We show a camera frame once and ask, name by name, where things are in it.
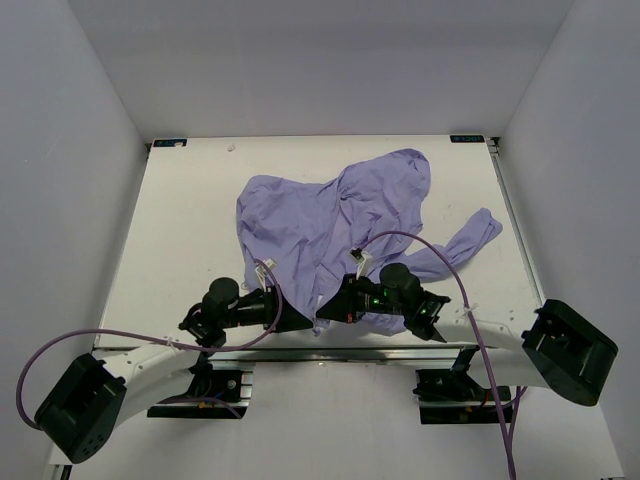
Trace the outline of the lilac zip jacket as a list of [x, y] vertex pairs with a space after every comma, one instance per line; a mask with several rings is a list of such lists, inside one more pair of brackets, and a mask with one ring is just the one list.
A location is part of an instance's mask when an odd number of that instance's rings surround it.
[[372, 255], [369, 277], [403, 263], [422, 282], [450, 276], [503, 230], [486, 208], [475, 212], [446, 245], [407, 253], [410, 237], [423, 229], [421, 207], [431, 187], [431, 168], [418, 150], [402, 149], [346, 167], [325, 183], [300, 183], [258, 175], [236, 203], [236, 229], [245, 260], [245, 282], [258, 287], [257, 260], [275, 261], [285, 299], [311, 320], [316, 333], [328, 328], [318, 309], [356, 270], [349, 252]]

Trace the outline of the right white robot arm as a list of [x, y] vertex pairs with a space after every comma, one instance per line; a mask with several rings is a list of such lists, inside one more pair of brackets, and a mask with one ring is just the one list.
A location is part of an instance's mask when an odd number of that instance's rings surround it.
[[347, 274], [317, 317], [354, 324], [367, 314], [400, 317], [425, 341], [460, 343], [453, 365], [425, 375], [415, 392], [425, 402], [479, 400], [491, 386], [548, 388], [582, 406], [598, 403], [618, 354], [613, 340], [566, 303], [548, 299], [529, 328], [470, 321], [467, 312], [441, 319], [450, 298], [425, 290], [401, 264], [385, 266], [377, 282]]

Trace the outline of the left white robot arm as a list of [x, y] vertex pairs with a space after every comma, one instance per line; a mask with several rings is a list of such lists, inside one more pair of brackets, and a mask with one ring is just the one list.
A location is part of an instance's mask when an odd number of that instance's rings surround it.
[[77, 357], [36, 411], [35, 422], [72, 463], [82, 463], [137, 413], [170, 398], [205, 396], [213, 350], [225, 344], [228, 329], [253, 325], [280, 333], [309, 329], [312, 322], [274, 286], [241, 295], [236, 281], [216, 279], [160, 342], [105, 359]]

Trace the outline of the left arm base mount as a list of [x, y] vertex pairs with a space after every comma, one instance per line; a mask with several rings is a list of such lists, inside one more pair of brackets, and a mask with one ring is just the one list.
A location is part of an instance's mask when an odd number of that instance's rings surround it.
[[254, 363], [219, 361], [193, 369], [184, 394], [169, 397], [147, 411], [148, 418], [240, 420], [248, 410]]

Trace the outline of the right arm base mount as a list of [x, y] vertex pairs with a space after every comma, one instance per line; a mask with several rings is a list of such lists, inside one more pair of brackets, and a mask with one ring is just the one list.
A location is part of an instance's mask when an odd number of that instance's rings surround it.
[[498, 424], [497, 406], [489, 387], [468, 375], [477, 346], [463, 348], [451, 367], [416, 371], [413, 394], [422, 425]]

